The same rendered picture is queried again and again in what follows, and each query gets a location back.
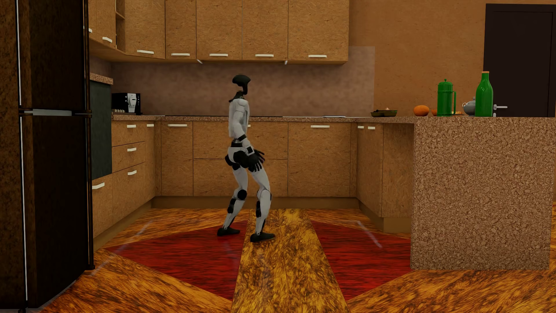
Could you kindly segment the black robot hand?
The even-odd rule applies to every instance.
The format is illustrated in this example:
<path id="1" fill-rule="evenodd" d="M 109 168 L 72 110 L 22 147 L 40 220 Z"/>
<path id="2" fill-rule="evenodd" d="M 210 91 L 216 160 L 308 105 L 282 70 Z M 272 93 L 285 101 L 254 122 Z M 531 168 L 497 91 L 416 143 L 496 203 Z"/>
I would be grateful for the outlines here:
<path id="1" fill-rule="evenodd" d="M 263 169 L 262 165 L 265 161 L 265 153 L 256 149 L 251 149 L 249 151 L 252 153 L 247 156 L 248 170 L 252 173 L 258 172 Z"/>

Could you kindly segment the white robot leg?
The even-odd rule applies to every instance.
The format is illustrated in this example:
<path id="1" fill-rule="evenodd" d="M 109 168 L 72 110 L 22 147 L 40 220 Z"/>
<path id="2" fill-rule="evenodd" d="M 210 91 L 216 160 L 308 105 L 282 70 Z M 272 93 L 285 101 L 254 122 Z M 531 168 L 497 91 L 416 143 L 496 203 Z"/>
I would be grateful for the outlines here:
<path id="1" fill-rule="evenodd" d="M 245 151 L 237 144 L 228 148 L 226 163 L 232 167 L 233 175 L 238 184 L 233 192 L 233 196 L 227 208 L 227 216 L 221 228 L 218 229 L 218 236 L 228 236 L 240 233 L 240 230 L 231 227 L 233 220 L 239 214 L 247 197 L 248 177 L 245 170 Z"/>
<path id="2" fill-rule="evenodd" d="M 251 235 L 250 242 L 258 243 L 274 239 L 275 235 L 273 233 L 267 233 L 263 231 L 272 201 L 272 194 L 270 192 L 270 183 L 268 180 L 268 176 L 261 162 L 255 163 L 254 165 L 250 166 L 248 170 L 251 176 L 259 185 L 259 191 L 257 192 L 258 202 L 256 204 L 255 210 L 255 232 Z"/>

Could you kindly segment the white left robot leg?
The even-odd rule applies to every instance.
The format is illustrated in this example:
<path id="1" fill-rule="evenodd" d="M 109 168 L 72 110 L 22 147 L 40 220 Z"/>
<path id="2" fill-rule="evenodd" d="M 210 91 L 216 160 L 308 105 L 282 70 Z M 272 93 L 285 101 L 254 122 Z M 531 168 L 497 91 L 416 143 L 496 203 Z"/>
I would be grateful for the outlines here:
<path id="1" fill-rule="evenodd" d="M 233 196 L 227 208 L 227 216 L 221 228 L 218 229 L 218 236 L 228 236 L 240 233 L 240 230 L 231 227 L 233 220 L 239 214 L 247 197 L 248 177 L 245 170 L 245 151 L 237 144 L 228 148 L 226 163 L 232 167 L 233 175 L 238 184 L 233 192 Z"/>

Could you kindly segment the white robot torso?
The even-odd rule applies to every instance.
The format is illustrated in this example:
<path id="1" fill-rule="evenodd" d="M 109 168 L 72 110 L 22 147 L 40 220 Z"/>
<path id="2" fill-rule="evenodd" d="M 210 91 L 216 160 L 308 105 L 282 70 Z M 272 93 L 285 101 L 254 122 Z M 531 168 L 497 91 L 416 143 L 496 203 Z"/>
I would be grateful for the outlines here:
<path id="1" fill-rule="evenodd" d="M 235 143 L 240 143 L 243 148 L 252 146 L 247 139 L 249 104 L 244 99 L 242 91 L 237 91 L 232 100 L 229 101 L 228 112 L 228 136 Z"/>

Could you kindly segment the wooden base cabinet row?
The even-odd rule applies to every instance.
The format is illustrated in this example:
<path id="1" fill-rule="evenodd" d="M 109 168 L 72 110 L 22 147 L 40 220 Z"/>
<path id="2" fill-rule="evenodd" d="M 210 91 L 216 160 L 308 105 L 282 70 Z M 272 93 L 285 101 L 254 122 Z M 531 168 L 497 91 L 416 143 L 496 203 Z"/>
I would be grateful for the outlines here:
<path id="1" fill-rule="evenodd" d="M 383 232 L 411 231 L 413 124 L 271 118 L 249 127 L 274 196 L 356 197 Z M 111 180 L 94 179 L 94 200 L 111 191 L 102 212 L 112 208 L 117 222 L 155 196 L 231 196 L 230 141 L 218 118 L 115 120 Z"/>

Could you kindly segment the black flat cooktop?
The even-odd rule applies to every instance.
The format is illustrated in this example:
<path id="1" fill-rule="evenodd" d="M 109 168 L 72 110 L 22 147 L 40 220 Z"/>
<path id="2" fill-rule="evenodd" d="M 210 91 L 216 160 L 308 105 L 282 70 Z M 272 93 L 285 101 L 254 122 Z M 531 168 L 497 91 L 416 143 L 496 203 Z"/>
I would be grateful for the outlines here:
<path id="1" fill-rule="evenodd" d="M 224 117 L 226 117 L 226 118 L 227 118 L 227 115 L 226 115 L 226 116 L 223 116 L 223 115 L 164 115 L 164 117 L 186 117 L 186 118 L 200 118 L 200 117 L 203 117 L 203 118 L 205 118 L 205 117 L 207 117 L 207 118 L 212 118 L 212 117 L 220 118 L 220 117 L 222 117 L 222 118 L 224 118 Z M 260 116 L 260 115 L 252 115 L 251 118 L 253 118 L 253 117 L 283 118 L 282 116 Z"/>

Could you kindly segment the black robot head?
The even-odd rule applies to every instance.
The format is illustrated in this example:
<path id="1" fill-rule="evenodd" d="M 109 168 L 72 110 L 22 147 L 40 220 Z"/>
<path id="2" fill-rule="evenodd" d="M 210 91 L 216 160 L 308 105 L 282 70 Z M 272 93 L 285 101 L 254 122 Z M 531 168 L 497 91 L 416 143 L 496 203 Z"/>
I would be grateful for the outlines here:
<path id="1" fill-rule="evenodd" d="M 244 74 L 235 75 L 233 77 L 232 82 L 241 88 L 240 91 L 237 91 L 236 94 L 247 95 L 248 93 L 248 84 L 250 83 L 251 79 Z"/>

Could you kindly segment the black coffee machine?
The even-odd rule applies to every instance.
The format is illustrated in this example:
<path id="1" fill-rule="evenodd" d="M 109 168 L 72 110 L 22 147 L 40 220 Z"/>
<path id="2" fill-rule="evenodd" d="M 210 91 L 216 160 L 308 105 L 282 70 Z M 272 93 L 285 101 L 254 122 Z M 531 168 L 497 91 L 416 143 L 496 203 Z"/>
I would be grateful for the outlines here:
<path id="1" fill-rule="evenodd" d="M 115 112 L 141 115 L 141 94 L 112 93 L 111 108 Z"/>

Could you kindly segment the dark built-in oven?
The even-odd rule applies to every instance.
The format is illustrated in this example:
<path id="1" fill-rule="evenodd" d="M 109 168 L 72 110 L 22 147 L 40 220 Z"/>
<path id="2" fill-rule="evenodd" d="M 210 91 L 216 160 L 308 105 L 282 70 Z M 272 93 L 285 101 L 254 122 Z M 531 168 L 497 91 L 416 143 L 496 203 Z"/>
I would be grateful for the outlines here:
<path id="1" fill-rule="evenodd" d="M 89 82 L 91 102 L 92 179 L 112 173 L 111 85 Z"/>

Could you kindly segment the green thermos jug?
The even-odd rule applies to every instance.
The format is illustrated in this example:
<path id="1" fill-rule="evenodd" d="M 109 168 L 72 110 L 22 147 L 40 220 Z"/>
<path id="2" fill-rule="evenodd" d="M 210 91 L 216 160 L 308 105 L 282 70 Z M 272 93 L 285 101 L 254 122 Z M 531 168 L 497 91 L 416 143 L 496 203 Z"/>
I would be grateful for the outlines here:
<path id="1" fill-rule="evenodd" d="M 450 117 L 456 114 L 456 91 L 447 79 L 438 83 L 437 90 L 437 117 Z"/>

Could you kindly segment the dark brown refrigerator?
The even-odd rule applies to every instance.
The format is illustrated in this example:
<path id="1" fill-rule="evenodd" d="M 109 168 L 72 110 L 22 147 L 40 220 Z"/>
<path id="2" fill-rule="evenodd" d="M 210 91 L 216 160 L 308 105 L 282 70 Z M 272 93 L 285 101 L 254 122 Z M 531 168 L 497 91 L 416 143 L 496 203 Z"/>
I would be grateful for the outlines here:
<path id="1" fill-rule="evenodd" d="M 85 0 L 0 0 L 0 309 L 89 265 Z"/>

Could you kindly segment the speckled cork kitchen peninsula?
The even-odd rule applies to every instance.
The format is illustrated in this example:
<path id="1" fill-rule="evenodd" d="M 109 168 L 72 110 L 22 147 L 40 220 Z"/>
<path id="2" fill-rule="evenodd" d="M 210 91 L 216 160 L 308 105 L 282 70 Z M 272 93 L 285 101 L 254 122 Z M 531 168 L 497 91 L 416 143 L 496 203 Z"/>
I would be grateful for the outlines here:
<path id="1" fill-rule="evenodd" d="M 548 270 L 555 117 L 416 117 L 411 268 Z"/>

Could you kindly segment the green glass bottle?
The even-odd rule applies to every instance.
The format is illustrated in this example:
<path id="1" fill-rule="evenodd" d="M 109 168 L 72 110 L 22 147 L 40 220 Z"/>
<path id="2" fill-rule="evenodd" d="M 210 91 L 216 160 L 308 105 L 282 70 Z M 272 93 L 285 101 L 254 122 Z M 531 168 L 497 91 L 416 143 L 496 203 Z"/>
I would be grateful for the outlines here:
<path id="1" fill-rule="evenodd" d="M 481 81 L 476 89 L 475 95 L 475 116 L 493 116 L 493 88 L 489 81 L 489 71 L 483 71 Z"/>

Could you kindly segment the dark brown door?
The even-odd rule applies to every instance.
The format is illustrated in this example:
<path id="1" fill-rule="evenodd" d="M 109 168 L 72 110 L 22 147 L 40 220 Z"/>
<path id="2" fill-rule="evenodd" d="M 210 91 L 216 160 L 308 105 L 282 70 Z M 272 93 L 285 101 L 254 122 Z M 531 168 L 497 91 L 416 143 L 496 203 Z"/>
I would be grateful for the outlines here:
<path id="1" fill-rule="evenodd" d="M 497 117 L 556 117 L 556 4 L 486 4 L 483 70 Z"/>

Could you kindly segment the wooden wall cabinet row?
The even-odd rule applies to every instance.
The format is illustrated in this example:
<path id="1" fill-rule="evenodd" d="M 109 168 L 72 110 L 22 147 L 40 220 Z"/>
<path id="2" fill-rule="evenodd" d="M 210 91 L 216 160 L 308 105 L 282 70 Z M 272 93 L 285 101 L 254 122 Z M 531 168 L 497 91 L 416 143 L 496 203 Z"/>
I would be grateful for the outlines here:
<path id="1" fill-rule="evenodd" d="M 83 0 L 90 54 L 112 62 L 343 64 L 349 0 Z"/>

